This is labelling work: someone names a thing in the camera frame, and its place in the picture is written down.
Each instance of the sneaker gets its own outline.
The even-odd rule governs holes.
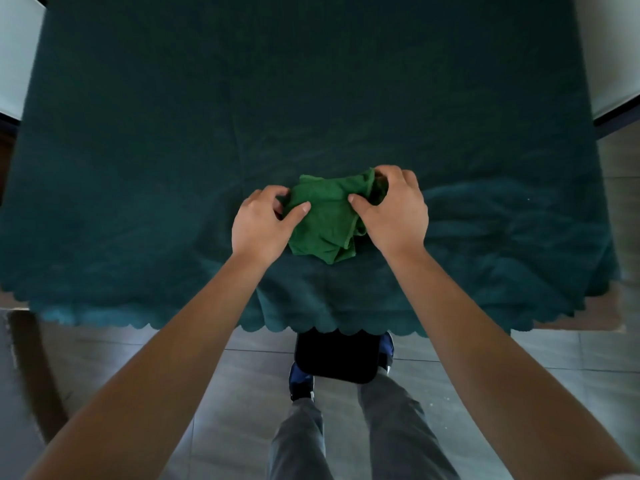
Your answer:
[[[292,401],[303,397],[314,400],[314,377],[300,370],[295,362],[291,365],[291,371],[289,372],[289,392],[291,393]]]
[[[394,339],[392,339],[391,334],[386,331],[384,335],[380,336],[380,346],[378,348],[378,366],[382,367],[387,371],[387,373],[389,373],[393,361]]]

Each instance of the person's right shoe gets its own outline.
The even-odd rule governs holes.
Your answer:
[[[387,373],[389,373],[393,361],[394,339],[392,339],[391,334],[386,331],[384,335],[380,336],[380,346],[378,348],[378,366],[382,367],[387,371]]]
[[[289,371],[289,392],[291,393],[292,401],[297,401],[303,397],[308,397],[313,401],[314,383],[314,377],[300,370],[297,363],[294,362],[291,365],[291,370]]]

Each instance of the hand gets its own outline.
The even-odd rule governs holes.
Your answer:
[[[351,194],[351,206],[387,261],[398,254],[423,253],[429,213],[418,179],[411,170],[393,165],[382,165],[376,170],[389,182],[385,199],[380,205],[372,205],[364,197]]]
[[[269,185],[256,190],[245,199],[231,229],[231,247],[235,255],[247,256],[265,266],[270,266],[284,251],[293,229],[305,218],[310,202],[293,208],[287,217],[282,215],[282,204],[276,196],[284,196],[289,189]]]

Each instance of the pants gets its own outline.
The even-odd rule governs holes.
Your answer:
[[[369,426],[373,480],[458,479],[420,403],[378,370],[358,386],[358,401]],[[322,413],[311,399],[291,405],[269,452],[268,480],[332,480],[324,457]]]

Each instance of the person's left arm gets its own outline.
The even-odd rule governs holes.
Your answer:
[[[155,479],[204,395],[240,314],[268,266],[307,214],[283,220],[270,185],[246,199],[232,229],[233,254],[213,279],[103,386],[53,439],[26,475]]]

